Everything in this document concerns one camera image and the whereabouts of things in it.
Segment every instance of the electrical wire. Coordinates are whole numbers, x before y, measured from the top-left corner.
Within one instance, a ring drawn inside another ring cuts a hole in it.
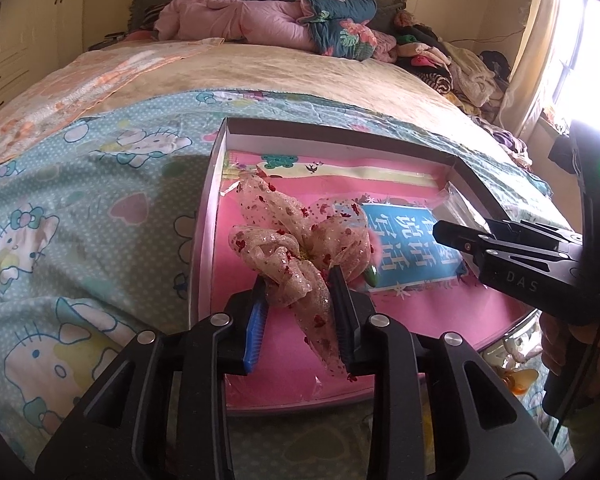
[[[565,409],[562,412],[562,415],[560,416],[560,419],[558,420],[558,424],[555,427],[554,434],[551,437],[551,443],[554,445],[555,445],[555,441],[558,438],[558,434],[560,433],[560,430],[562,429],[562,426],[564,425],[564,421],[568,418],[569,415],[571,415],[571,409],[572,409],[575,401],[579,397],[580,389],[582,388],[582,385],[584,384],[585,379],[589,376],[589,370],[591,368],[591,365],[594,363],[594,361],[596,360],[596,357],[598,355],[597,350],[598,350],[599,344],[600,344],[600,324],[598,325],[598,328],[596,330],[596,336],[593,338],[593,342],[591,343],[590,352],[589,352],[589,355],[587,356],[587,361],[586,361],[585,365],[582,367],[580,374],[573,378],[573,380],[576,381],[575,388],[573,389],[573,391],[571,393],[571,397],[566,402]]]
[[[513,36],[515,34],[524,32],[524,30],[525,30],[524,28],[521,28],[520,30],[517,30],[516,32],[512,32],[511,34],[507,34],[506,36],[494,36],[493,38],[486,38],[485,40],[453,40],[453,41],[448,41],[447,43],[457,43],[458,41],[473,41],[474,43],[489,43],[491,40],[498,40],[498,38],[502,38],[501,40],[493,42],[493,43],[501,43],[504,40],[506,40],[507,38],[510,38],[511,36]]]

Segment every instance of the green bead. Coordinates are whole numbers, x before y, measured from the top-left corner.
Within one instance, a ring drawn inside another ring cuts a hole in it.
[[[362,273],[362,277],[369,286],[378,286],[378,270],[376,269],[375,265],[369,264],[369,266],[365,269],[365,272]]]

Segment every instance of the curtain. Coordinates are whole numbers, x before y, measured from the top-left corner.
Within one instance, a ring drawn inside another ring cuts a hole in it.
[[[528,140],[542,111],[559,0],[532,0],[529,19],[495,123]]]

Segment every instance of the white cabinet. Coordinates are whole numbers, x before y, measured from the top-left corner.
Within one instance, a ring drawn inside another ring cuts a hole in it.
[[[82,0],[0,0],[0,108],[82,52]]]

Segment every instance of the silver bolt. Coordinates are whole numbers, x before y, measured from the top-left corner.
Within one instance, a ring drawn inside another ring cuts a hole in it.
[[[138,334],[138,342],[141,345],[150,345],[155,341],[155,333],[151,332],[151,330],[144,330]]]
[[[451,346],[460,346],[462,344],[462,336],[455,332],[447,332],[445,334],[445,343]]]
[[[384,316],[383,314],[373,314],[373,316],[369,318],[369,321],[373,326],[377,326],[380,328],[389,325],[389,318],[387,316]]]
[[[213,326],[225,326],[229,323],[230,319],[231,318],[224,312],[218,312],[218,314],[213,314],[213,316],[211,316],[211,324]]]

